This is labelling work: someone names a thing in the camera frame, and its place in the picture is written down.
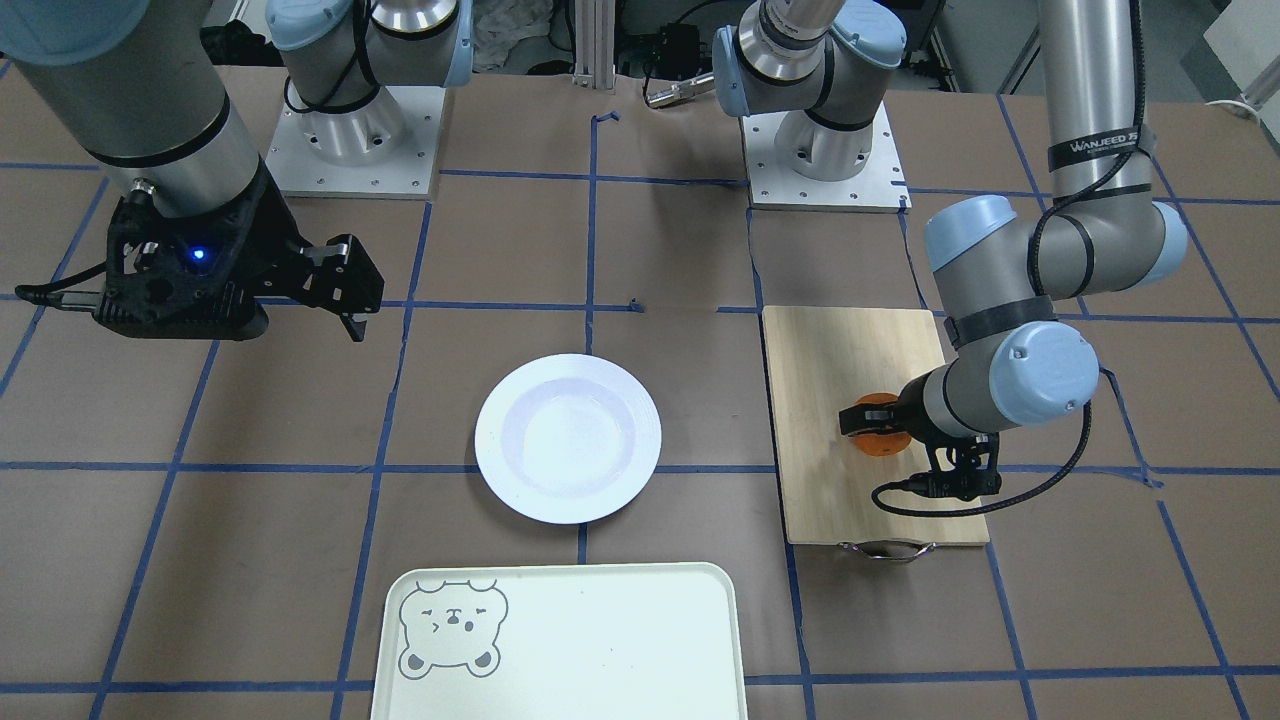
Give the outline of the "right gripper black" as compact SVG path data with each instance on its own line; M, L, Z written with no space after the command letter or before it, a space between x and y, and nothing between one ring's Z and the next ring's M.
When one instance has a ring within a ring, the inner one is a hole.
M301 233L264 161L250 186L253 217L239 251L239 278L256 296L282 296L338 315L348 337L364 342L369 314L378 313L384 278L353 234L324 245Z

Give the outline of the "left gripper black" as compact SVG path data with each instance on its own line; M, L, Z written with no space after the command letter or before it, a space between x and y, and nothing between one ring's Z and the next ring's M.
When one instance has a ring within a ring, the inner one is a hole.
M840 433L845 437L897 436L909 433L916 441L950 441L925 406L925 384L931 375L908 382L897 395L864 395L851 407L838 413Z

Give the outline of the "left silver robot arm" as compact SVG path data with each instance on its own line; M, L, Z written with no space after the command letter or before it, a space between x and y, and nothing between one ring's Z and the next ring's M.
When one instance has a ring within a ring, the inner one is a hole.
M1185 256L1179 215L1153 199L1138 1L1042 1L1053 202L1034 222L975 196L937 213L925 250L956 357L895 401L842 413L845 436L906 433L948 445L1036 427L1089 404L1093 347L1053 310L1170 275ZM906 50L874 1L754 1L710 45L716 96L736 118L781 114L780 164L809 181L859 174Z

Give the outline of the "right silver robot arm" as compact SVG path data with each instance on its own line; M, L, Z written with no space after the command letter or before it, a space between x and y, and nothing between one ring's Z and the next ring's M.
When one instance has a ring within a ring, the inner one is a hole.
M5 1L3 53L122 192L105 259L45 284L35 306L88 313L138 340L260 337L264 297L335 315L365 337L385 281L353 234L321 246L284 193L200 37L197 1ZM470 1L270 1L292 111L319 117L324 159L404 141L396 86L457 87L474 61Z

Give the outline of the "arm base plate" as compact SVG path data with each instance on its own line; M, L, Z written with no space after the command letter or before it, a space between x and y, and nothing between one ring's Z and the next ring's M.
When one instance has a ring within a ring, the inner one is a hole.
M265 163L289 197L429 200L448 92L381 87L346 114L305 111L287 90Z
M740 119L750 206L787 211L908 211L913 201L884 104L840 132L805 111Z

